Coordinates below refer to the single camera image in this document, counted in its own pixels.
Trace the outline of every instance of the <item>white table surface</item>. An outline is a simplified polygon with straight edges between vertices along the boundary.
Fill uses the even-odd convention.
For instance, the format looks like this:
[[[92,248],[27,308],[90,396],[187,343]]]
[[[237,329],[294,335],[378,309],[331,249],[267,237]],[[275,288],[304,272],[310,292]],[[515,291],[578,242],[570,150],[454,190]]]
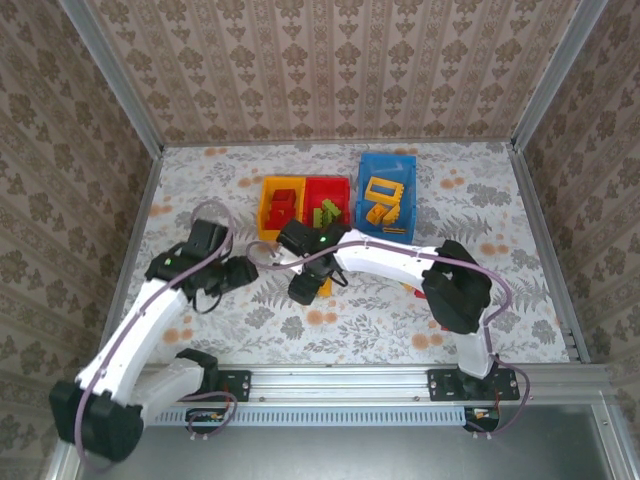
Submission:
[[[234,254],[257,239],[255,216],[268,175],[341,175],[356,197],[360,154],[417,157],[418,217],[414,244],[461,242],[483,266],[507,279],[514,305],[491,327],[496,351],[508,361],[567,362],[544,273],[518,192],[506,144],[281,145],[168,148],[147,221],[125,311],[149,261],[189,235],[193,207],[222,200],[239,231]],[[217,220],[205,209],[204,218]],[[454,363],[451,335],[440,330],[425,300],[398,282],[349,274],[330,298],[304,307],[287,297],[290,274],[261,272],[248,287],[225,295],[208,315],[190,307],[164,332],[151,363],[168,363],[185,347],[216,355],[223,364]],[[501,299],[492,289],[494,305]]]

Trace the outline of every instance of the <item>white robotic arm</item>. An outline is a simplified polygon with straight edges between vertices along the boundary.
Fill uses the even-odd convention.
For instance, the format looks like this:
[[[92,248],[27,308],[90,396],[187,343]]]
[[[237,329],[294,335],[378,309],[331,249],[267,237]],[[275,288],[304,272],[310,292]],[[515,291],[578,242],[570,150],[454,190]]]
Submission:
[[[442,248],[404,245],[341,226],[336,226],[334,231],[317,232],[317,238],[314,237],[316,232],[299,223],[288,224],[278,238],[283,244],[279,249],[279,262],[284,265],[293,263],[314,253],[317,248],[357,242],[362,245],[340,248],[329,254],[335,263],[331,259],[324,259],[323,262],[320,258],[318,264],[310,262],[293,267],[297,275],[289,288],[292,298],[303,304],[310,303],[317,292],[314,288],[322,285],[335,272],[340,275],[341,272],[366,272],[405,283],[425,291],[434,318],[451,331],[460,370],[480,379],[489,374],[494,362],[487,348],[482,322],[486,315],[485,307],[489,304],[491,281],[481,274],[443,267],[439,262],[434,265],[432,260],[418,257],[420,253],[447,255],[475,263],[460,244],[447,241]],[[456,301],[464,305],[455,305]]]
[[[153,377],[136,382],[168,325],[190,302],[195,308],[198,291],[219,299],[258,278],[247,257],[227,258],[227,251],[158,294],[168,282],[223,248],[226,234],[225,227],[197,220],[187,242],[153,259],[147,281],[107,344],[74,382],[59,381],[51,390],[49,403],[62,440],[75,443],[74,424],[82,411],[84,448],[122,461],[135,448],[145,425],[168,406],[192,393],[219,390],[217,359],[192,349],[178,353]],[[106,358],[110,360],[103,368]],[[86,399],[84,409],[79,408],[81,399]]]
[[[110,460],[122,461],[135,448],[145,424],[166,407],[191,393],[218,390],[217,359],[191,349],[180,352],[152,378],[137,385],[136,382],[169,323],[189,302],[194,302],[195,307],[198,290],[220,297],[258,277],[247,257],[227,259],[227,253],[157,295],[168,281],[216,251],[226,231],[225,227],[197,220],[187,242],[151,262],[147,281],[129,314],[75,382],[56,383],[49,401],[62,440],[74,442],[78,406],[81,398],[87,398],[81,424],[84,447]],[[291,267],[297,275],[288,293],[295,301],[310,304],[319,287],[334,273],[343,280],[342,272],[366,272],[397,280],[424,291],[434,318],[454,335],[461,372],[484,379],[492,370],[491,352],[481,327],[490,302],[491,281],[463,267],[418,257],[426,253],[473,262],[460,244],[446,241],[439,248],[402,245],[368,237],[346,226],[331,225],[320,231],[295,220],[282,229],[278,241],[282,244],[280,262],[284,264],[319,254],[303,265]],[[327,247],[335,247],[335,253],[321,254]],[[138,317],[152,296],[155,300]],[[107,355],[111,360],[108,368],[102,369]]]

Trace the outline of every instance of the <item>red block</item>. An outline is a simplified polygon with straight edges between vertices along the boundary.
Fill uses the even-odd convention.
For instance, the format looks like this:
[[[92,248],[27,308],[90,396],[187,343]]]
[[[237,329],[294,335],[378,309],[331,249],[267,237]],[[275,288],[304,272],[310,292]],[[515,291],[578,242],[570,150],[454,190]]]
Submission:
[[[288,210],[295,208],[296,191],[294,189],[275,190],[271,197],[271,210],[274,208],[279,210]]]
[[[272,204],[264,226],[268,230],[280,230],[295,216],[295,208],[275,208]]]

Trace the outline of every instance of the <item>yellow toy piece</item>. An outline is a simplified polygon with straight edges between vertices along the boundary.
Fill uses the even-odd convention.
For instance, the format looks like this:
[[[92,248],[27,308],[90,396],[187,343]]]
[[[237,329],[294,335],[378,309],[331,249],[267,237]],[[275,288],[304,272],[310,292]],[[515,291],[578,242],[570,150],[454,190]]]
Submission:
[[[395,205],[389,212],[382,217],[383,225],[391,225],[392,223],[396,223],[400,217],[400,204]]]
[[[388,211],[389,209],[387,207],[376,203],[373,208],[369,210],[369,213],[367,213],[367,221],[374,225],[379,225]]]
[[[385,193],[374,192],[373,187],[386,188],[393,191],[393,195],[387,195]],[[404,192],[404,185],[398,182],[392,182],[391,180],[385,180],[384,178],[371,177],[369,179],[369,185],[364,192],[364,198],[374,203],[382,203],[384,205],[395,206],[400,203],[402,193]]]
[[[331,296],[331,279],[327,278],[327,281],[324,282],[324,285],[318,289],[319,297],[330,297]]]
[[[384,233],[407,233],[407,231],[404,228],[388,228],[388,227],[384,227],[382,229],[382,231]]]

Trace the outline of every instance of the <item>cable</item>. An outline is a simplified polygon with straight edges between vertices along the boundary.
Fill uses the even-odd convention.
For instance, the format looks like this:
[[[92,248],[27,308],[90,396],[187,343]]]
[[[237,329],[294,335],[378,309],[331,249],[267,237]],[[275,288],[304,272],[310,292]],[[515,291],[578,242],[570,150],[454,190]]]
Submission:
[[[122,330],[122,332],[120,332],[120,335],[113,343],[111,349],[106,353],[104,360],[100,364],[100,368],[96,371],[96,374],[93,376],[93,378],[89,382],[89,385],[87,385],[87,388],[84,390],[84,392],[82,393],[82,396],[80,397],[80,402],[78,403],[78,410],[76,411],[76,417],[73,425],[73,439],[76,445],[76,451],[78,452],[78,456],[80,457],[80,462],[88,470],[92,470],[95,473],[104,473],[110,470],[114,465],[114,464],[110,464],[106,467],[96,467],[93,463],[91,463],[91,461],[89,461],[89,459],[87,458],[87,454],[84,451],[84,445],[82,443],[82,420],[84,417],[84,411],[87,408],[87,402],[89,401],[89,397],[91,396],[91,393],[93,392],[93,389],[95,388],[95,386],[98,384],[98,381],[100,380],[100,378],[106,373],[106,368],[109,366],[109,362],[111,362],[111,359],[113,358],[116,351],[118,350],[118,347],[120,347],[120,345],[122,344],[122,342],[124,341],[128,333],[131,331],[133,326],[136,324],[136,322],[139,320],[139,318],[144,316],[145,311],[151,306],[153,302],[155,302],[158,299],[158,297],[160,297],[160,295],[162,295],[164,292],[166,292],[173,286],[182,282],[185,278],[189,277],[190,275],[193,275],[200,269],[206,267],[208,264],[213,262],[216,258],[220,256],[220,254],[222,254],[225,251],[229,242],[231,242],[233,239],[233,234],[235,232],[235,224],[234,224],[233,216],[231,215],[231,212],[229,211],[229,209],[217,200],[206,200],[198,204],[194,208],[191,214],[191,224],[193,225],[193,223],[195,222],[198,212],[205,206],[211,205],[211,204],[215,204],[219,206],[222,209],[223,213],[228,218],[229,225],[227,229],[227,234],[225,235],[224,240],[222,241],[220,246],[215,250],[215,252],[213,252],[207,258],[202,260],[200,263],[197,263],[193,267],[182,272],[173,280],[167,282],[165,285],[162,286],[162,288],[159,288],[157,292],[151,295],[147,299],[147,301],[142,304],[142,306],[138,309],[135,315],[131,318],[127,326]]]
[[[218,307],[218,305],[220,305],[220,301],[222,300],[222,292],[220,292],[218,294],[218,298],[216,299],[216,302],[211,307],[207,308],[204,311],[200,311],[198,310],[198,306],[196,302],[197,295],[198,293],[196,292],[196,294],[193,296],[193,300],[191,301],[191,307],[193,308],[194,312],[199,313],[200,315],[206,315],[207,313],[213,312]]]
[[[213,437],[215,435],[220,435],[220,433],[222,433],[225,427],[229,425],[231,420],[233,420],[234,417],[236,416],[236,411],[238,410],[238,399],[236,398],[236,396],[230,392],[219,391],[219,392],[200,393],[198,395],[187,395],[186,397],[182,397],[180,401],[190,402],[193,400],[204,400],[205,398],[210,398],[210,397],[225,397],[233,402],[233,409],[231,410],[231,413],[227,416],[227,418],[225,418],[222,421],[222,423],[218,425],[218,427],[213,432],[206,434],[208,437]],[[198,435],[196,432],[193,431],[193,421],[196,418],[204,415],[208,415],[208,413],[202,412],[201,414],[192,415],[191,418],[189,418],[189,423],[187,424],[187,430],[191,434],[191,438],[195,438],[195,436]]]
[[[409,252],[403,248],[400,247],[395,247],[393,245],[387,245],[385,243],[380,243],[380,242],[376,242],[376,241],[370,241],[367,240],[366,242],[364,240],[354,240],[351,242],[344,242],[344,243],[340,243],[338,245],[333,245],[332,247],[328,247],[325,248],[324,250],[321,250],[317,253],[314,253],[313,255],[309,255],[308,257],[304,257],[301,260],[297,260],[295,262],[291,262],[291,263],[287,263],[286,265],[268,265],[265,263],[260,262],[259,260],[257,260],[253,255],[251,255],[251,250],[253,249],[253,247],[257,246],[257,245],[263,245],[265,246],[269,252],[271,253],[272,257],[275,257],[276,254],[273,251],[273,249],[271,248],[271,245],[269,245],[266,242],[262,242],[260,240],[255,241],[255,242],[251,242],[249,243],[249,245],[247,245],[247,249],[246,249],[246,256],[247,258],[257,267],[260,268],[264,268],[265,270],[289,270],[290,268],[293,267],[297,267],[299,265],[304,265],[305,263],[311,262],[313,260],[315,260],[316,258],[320,258],[324,255],[326,255],[327,253],[333,253],[337,250],[340,250],[342,248],[349,248],[349,247],[362,247],[364,246],[365,248],[370,248],[370,247],[375,247],[375,248],[380,248],[382,250],[387,250],[389,252],[394,252],[394,253],[400,253],[402,255],[407,255],[410,256],[412,258],[420,258],[420,259],[425,259],[425,260],[431,260],[433,262],[440,262],[440,263],[445,263],[448,265],[454,265],[457,267],[464,267],[464,268],[468,268],[470,270],[474,270],[476,272],[482,273],[484,275],[486,275],[487,277],[491,278],[492,280],[495,280],[504,290],[505,292],[505,301],[502,305],[500,305],[500,307],[493,313],[491,313],[489,316],[487,316],[487,318],[484,319],[484,321],[482,322],[482,328],[484,330],[484,338],[485,338],[485,342],[487,345],[487,350],[489,352],[489,356],[491,357],[491,359],[496,362],[498,365],[502,365],[505,368],[510,368],[512,370],[514,370],[515,372],[519,373],[525,381],[525,392],[524,395],[522,397],[522,401],[520,402],[520,406],[518,407],[518,411],[516,412],[516,414],[511,418],[511,420],[509,422],[507,422],[506,425],[504,425],[503,427],[500,427],[496,430],[494,430],[493,432],[491,432],[491,434],[495,435],[498,433],[502,433],[505,430],[507,430],[508,428],[511,428],[514,424],[514,422],[516,420],[518,420],[518,418],[520,417],[520,415],[522,414],[522,411],[524,410],[525,406],[527,405],[527,400],[529,399],[529,392],[531,391],[531,380],[529,379],[529,376],[519,367],[516,367],[515,365],[512,365],[510,363],[504,362],[502,360],[500,360],[498,358],[498,356],[493,352],[493,344],[491,342],[491,332],[489,331],[489,323],[496,318],[498,315],[500,315],[501,313],[503,313],[504,311],[506,311],[510,306],[511,303],[513,301],[513,294],[511,293],[511,288],[509,287],[509,284],[502,278],[500,277],[497,273],[481,267],[480,265],[477,265],[475,263],[470,263],[470,262],[465,262],[463,260],[457,260],[454,258],[447,258],[447,257],[441,257],[439,255],[433,255],[430,253],[418,253],[416,254],[416,252]],[[489,435],[489,432],[484,432],[484,430],[480,427],[478,427],[478,429],[480,430],[480,432],[485,433],[487,436]]]

